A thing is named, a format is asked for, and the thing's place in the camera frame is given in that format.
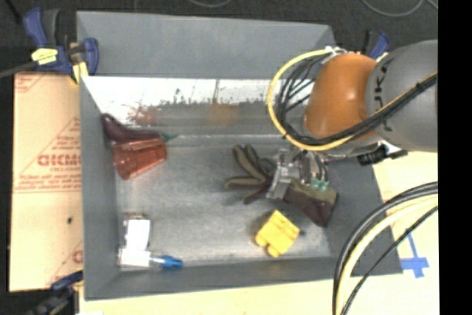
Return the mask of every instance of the yellow plastic block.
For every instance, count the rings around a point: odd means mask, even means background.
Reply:
[[[295,242],[300,230],[280,211],[275,210],[271,217],[255,236],[255,242],[265,247],[272,257],[279,257],[287,252]]]

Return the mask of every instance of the yellow tag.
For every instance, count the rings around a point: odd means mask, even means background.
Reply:
[[[74,72],[74,79],[77,84],[80,82],[80,77],[89,75],[89,70],[87,69],[87,65],[85,62],[79,62],[73,65],[72,71]]]
[[[31,58],[35,62],[38,62],[39,65],[44,65],[54,62],[56,60],[56,55],[58,55],[58,51],[56,49],[46,49],[41,47],[31,54]]]

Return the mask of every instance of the yellow object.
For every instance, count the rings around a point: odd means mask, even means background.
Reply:
[[[262,229],[256,234],[255,242],[265,247],[272,257],[279,257],[287,252],[294,243],[300,230],[280,211],[275,210]]]
[[[38,64],[44,65],[54,62],[56,60],[56,55],[58,55],[58,51],[56,49],[47,49],[45,47],[41,47],[31,54],[31,58],[38,62]]]
[[[81,77],[89,75],[89,70],[87,69],[87,65],[85,62],[79,62],[73,65],[72,70],[74,72],[74,79],[77,84],[80,82]]]

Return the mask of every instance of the dark brown object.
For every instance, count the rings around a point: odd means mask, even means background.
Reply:
[[[226,189],[253,189],[243,198],[244,204],[250,204],[265,194],[272,183],[273,166],[266,170],[262,165],[262,159],[257,155],[256,150],[251,145],[242,148],[239,145],[233,147],[237,163],[249,176],[235,176],[226,180]]]
[[[292,180],[283,201],[294,205],[318,226],[326,227],[337,197],[337,192],[333,189],[328,188],[325,192],[314,191]]]
[[[133,130],[121,124],[116,118],[108,113],[101,116],[102,126],[105,134],[112,141],[123,143],[143,139],[162,139],[158,131]]]

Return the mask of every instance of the cardboard sheet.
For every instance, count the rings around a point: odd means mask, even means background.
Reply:
[[[9,289],[48,288],[83,265],[77,84],[17,74],[13,124]]]

